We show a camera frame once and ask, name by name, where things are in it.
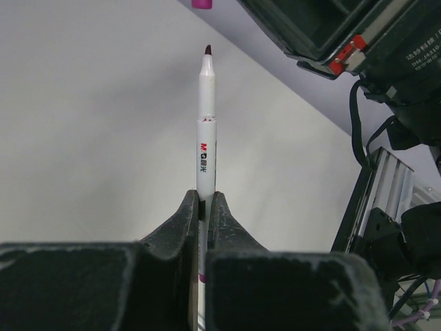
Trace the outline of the purple pen cap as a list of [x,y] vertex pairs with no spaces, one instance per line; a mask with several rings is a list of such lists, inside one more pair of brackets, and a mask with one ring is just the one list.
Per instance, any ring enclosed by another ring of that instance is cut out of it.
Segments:
[[192,0],[191,5],[195,9],[199,10],[210,10],[213,6],[212,0]]

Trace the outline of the purple pen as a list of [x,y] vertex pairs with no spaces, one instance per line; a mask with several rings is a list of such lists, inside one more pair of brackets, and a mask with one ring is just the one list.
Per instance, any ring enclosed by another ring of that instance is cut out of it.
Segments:
[[206,281],[209,218],[216,191],[217,120],[215,112],[214,58],[207,45],[198,83],[196,120],[196,191],[198,193],[198,280]]

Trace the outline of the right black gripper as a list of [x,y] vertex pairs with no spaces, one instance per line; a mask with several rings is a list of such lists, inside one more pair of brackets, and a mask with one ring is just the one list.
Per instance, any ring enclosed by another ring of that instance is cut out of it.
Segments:
[[392,110],[440,109],[439,1],[239,1],[304,70],[358,76]]

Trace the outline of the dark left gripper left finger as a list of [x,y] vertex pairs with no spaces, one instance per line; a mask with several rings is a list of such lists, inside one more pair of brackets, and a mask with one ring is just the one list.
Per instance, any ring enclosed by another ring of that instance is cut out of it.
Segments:
[[2,330],[196,330],[198,195],[131,242],[1,245]]

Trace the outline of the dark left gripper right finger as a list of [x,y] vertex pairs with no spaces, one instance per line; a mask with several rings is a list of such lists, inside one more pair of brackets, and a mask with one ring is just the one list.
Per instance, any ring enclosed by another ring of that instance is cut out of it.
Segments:
[[271,252],[214,195],[205,266],[207,330],[389,330],[367,262],[341,252]]

